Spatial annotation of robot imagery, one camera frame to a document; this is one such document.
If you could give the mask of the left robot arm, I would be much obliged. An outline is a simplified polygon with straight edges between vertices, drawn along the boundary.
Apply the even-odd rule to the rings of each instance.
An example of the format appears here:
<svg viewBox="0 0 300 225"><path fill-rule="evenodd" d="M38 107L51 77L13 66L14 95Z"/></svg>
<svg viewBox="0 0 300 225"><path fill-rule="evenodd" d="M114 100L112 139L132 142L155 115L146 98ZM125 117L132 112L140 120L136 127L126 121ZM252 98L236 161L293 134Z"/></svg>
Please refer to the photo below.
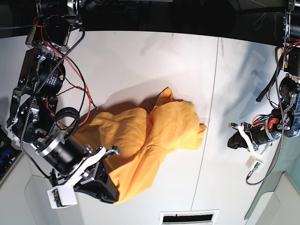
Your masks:
<svg viewBox="0 0 300 225"><path fill-rule="evenodd" d="M227 143L231 149L253 147L278 140L281 136L294 138L300 135L300 2L289 0L283 17L283 45L275 49L276 70L267 86L256 98L269 99L272 111L259 114L252 123L241 123ZM270 91L274 84L278 103L270 100Z"/></svg>

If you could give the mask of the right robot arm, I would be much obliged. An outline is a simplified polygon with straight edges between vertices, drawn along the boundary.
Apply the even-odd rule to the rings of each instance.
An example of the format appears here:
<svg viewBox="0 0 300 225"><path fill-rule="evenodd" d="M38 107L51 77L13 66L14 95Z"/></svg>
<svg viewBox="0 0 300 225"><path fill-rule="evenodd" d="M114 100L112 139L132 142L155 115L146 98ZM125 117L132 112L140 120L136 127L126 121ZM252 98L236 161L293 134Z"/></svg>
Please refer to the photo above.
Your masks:
<svg viewBox="0 0 300 225"><path fill-rule="evenodd" d="M80 110L57 109L58 93L66 80L64 61L73 50L68 39L73 30L83 30L83 0L38 0L37 16L27 36L17 86L13 90L7 129L21 145L29 144L52 171L45 177L53 209L77 204L76 193L84 193L113 204L119 192L109 177L104 160L119 154L116 146L81 147L72 136L81 125Z"/></svg>

